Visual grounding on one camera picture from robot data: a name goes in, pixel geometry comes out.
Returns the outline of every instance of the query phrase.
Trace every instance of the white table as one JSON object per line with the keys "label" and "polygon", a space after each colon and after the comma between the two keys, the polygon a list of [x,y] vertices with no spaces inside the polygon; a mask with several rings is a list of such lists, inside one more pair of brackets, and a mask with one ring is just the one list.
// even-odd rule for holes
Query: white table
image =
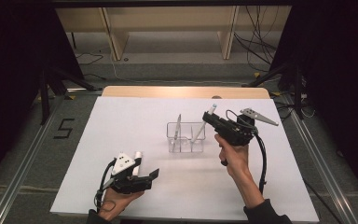
{"label": "white table", "polygon": [[[94,208],[93,197],[108,162],[123,151],[131,156],[144,153],[140,176],[159,168],[159,177],[144,196],[134,201],[122,217],[164,220],[244,221],[241,196],[226,168],[220,164],[220,148],[213,127],[206,126],[201,153],[170,153],[166,124],[201,121],[204,111],[217,104],[215,114],[226,117],[230,109],[240,113],[251,107],[278,121],[278,127],[260,121],[256,126],[268,157],[265,198],[278,214],[297,222],[318,222],[310,196],[302,181],[279,115],[269,99],[182,99],[100,97],[89,118],[51,212],[85,215]],[[255,182],[262,158],[257,142],[250,144],[250,169]]]}

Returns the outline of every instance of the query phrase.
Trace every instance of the person's right hand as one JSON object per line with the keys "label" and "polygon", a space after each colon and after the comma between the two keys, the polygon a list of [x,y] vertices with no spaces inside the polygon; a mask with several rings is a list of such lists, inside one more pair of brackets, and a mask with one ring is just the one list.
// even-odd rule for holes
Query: person's right hand
{"label": "person's right hand", "polygon": [[228,163],[228,174],[233,178],[250,174],[248,166],[249,145],[234,147],[219,134],[216,134],[214,138],[222,148],[219,154],[220,161],[227,161]]}

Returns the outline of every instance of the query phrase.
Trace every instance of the black sleeve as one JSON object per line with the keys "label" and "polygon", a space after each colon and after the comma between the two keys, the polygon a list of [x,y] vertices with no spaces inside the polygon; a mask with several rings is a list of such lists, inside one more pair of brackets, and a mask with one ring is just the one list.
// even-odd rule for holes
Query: black sleeve
{"label": "black sleeve", "polygon": [[292,221],[287,215],[278,216],[274,208],[271,205],[269,199],[266,199],[263,203],[257,207],[248,209],[246,206],[243,207],[248,217],[250,224],[289,224]]}
{"label": "black sleeve", "polygon": [[97,212],[90,209],[89,216],[87,217],[87,224],[111,224],[111,222],[99,217]]}

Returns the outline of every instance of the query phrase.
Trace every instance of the gray floor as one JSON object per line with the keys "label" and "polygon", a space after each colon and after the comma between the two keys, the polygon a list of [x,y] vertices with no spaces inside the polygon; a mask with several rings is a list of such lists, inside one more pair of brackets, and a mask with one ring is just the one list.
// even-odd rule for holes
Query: gray floor
{"label": "gray floor", "polygon": [[[97,87],[109,85],[239,87],[241,83],[249,83],[255,79],[254,72],[256,71],[250,67],[249,62],[258,68],[265,70],[269,68],[267,64],[261,63],[255,57],[251,57],[250,61],[247,61],[247,53],[237,42],[233,44],[230,60],[223,60],[217,38],[212,33],[132,34],[123,60],[114,62],[114,65],[110,60],[109,48],[104,36],[98,34],[76,35],[76,43],[77,55],[81,52],[103,55],[101,60],[92,64],[87,63],[100,58],[100,56],[82,55],[78,58],[84,74],[93,74],[85,76],[86,80]],[[269,91],[276,91],[278,78],[266,82],[263,87]],[[78,88],[71,82],[65,82],[65,84],[68,88]],[[83,91],[71,92],[68,95],[74,96],[74,99],[67,98],[57,107],[57,113],[47,129],[46,138],[42,142],[13,204],[8,209],[4,223],[85,223],[85,217],[60,217],[49,212],[63,176],[76,151],[77,143],[88,121],[93,104],[98,97],[98,94]],[[277,97],[275,101],[285,102],[285,99],[281,96]],[[51,99],[51,102],[54,105],[59,100]],[[306,115],[313,112],[313,109],[309,107],[304,110]],[[289,111],[283,109],[280,110],[280,113],[284,117]],[[315,161],[296,127],[293,116],[294,114],[285,119],[283,126],[300,172],[333,212],[339,216],[334,198],[321,178]],[[73,130],[69,138],[55,139],[54,136],[66,135],[66,132],[58,130],[63,119],[73,119],[65,122],[65,125]],[[38,99],[35,99],[34,105],[29,110],[28,121],[21,127],[22,132],[16,145],[7,153],[1,163],[0,199],[33,143],[40,129],[40,120],[41,104]],[[313,117],[305,117],[304,124],[310,130],[315,144],[323,154],[328,168],[348,199],[358,220],[358,181],[356,177],[345,159],[337,155],[337,148],[331,140],[324,122],[318,117],[317,111]],[[321,223],[337,223],[315,193],[311,190],[309,193]],[[179,222],[148,220],[145,223]]]}

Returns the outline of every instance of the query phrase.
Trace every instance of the wooden edge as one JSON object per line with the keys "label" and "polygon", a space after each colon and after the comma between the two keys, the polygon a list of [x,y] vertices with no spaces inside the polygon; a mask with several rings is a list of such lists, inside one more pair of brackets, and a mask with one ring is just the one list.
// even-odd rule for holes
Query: wooden edge
{"label": "wooden edge", "polygon": [[158,98],[270,99],[264,88],[108,86],[102,96]]}

